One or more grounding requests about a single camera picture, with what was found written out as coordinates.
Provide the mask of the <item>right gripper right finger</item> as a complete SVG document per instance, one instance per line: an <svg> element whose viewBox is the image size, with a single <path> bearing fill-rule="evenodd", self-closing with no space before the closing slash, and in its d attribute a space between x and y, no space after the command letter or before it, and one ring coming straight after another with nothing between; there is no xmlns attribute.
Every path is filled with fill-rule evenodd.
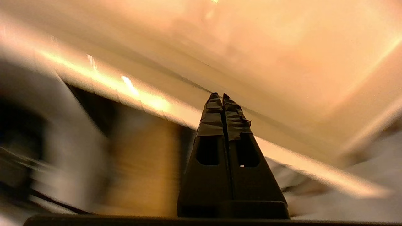
<svg viewBox="0 0 402 226"><path fill-rule="evenodd" d="M223 94L227 163L232 199L227 214L235 218L288 220L288 205L260 150L241 107Z"/></svg>

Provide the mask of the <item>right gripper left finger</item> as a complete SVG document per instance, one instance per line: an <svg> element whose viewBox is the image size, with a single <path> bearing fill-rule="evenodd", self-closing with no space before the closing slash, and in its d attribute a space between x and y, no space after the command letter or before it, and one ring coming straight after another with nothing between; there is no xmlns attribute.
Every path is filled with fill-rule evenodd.
<svg viewBox="0 0 402 226"><path fill-rule="evenodd" d="M223 105L211 93L201 114L177 199L178 217L215 218L232 198L223 124Z"/></svg>

